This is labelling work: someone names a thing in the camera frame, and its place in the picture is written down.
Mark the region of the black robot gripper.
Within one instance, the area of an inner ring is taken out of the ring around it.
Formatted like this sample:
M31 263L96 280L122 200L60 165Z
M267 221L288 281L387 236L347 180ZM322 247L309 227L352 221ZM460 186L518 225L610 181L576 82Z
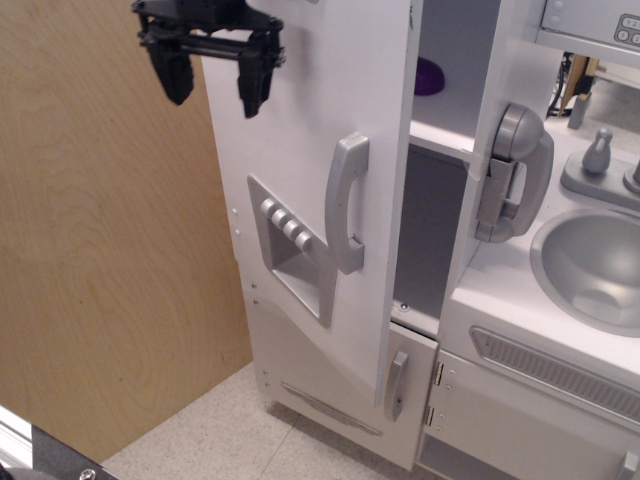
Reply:
M238 89L246 118L269 98L273 68L285 61L283 22L245 1L135 1L140 43L166 96L182 105L193 88L191 54L238 60Z

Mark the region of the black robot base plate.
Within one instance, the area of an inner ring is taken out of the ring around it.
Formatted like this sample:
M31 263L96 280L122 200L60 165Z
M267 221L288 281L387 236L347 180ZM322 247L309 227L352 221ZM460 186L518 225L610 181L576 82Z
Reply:
M99 463L1 407L2 479L117 479Z

